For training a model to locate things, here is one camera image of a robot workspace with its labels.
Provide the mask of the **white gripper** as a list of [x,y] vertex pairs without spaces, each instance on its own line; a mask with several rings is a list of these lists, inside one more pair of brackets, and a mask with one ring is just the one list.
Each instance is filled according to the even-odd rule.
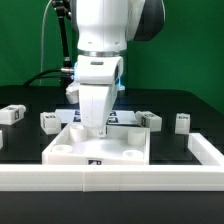
[[117,97],[118,79],[123,74],[123,58],[78,56],[74,81],[66,88],[71,104],[79,103],[82,125],[99,129],[105,138],[106,122]]

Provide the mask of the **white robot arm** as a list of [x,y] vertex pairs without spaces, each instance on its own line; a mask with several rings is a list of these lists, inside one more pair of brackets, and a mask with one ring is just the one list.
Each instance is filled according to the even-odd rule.
[[66,95],[79,104],[82,125],[104,137],[127,43],[154,38],[164,26],[165,6],[163,0],[72,0],[72,22],[79,55]]

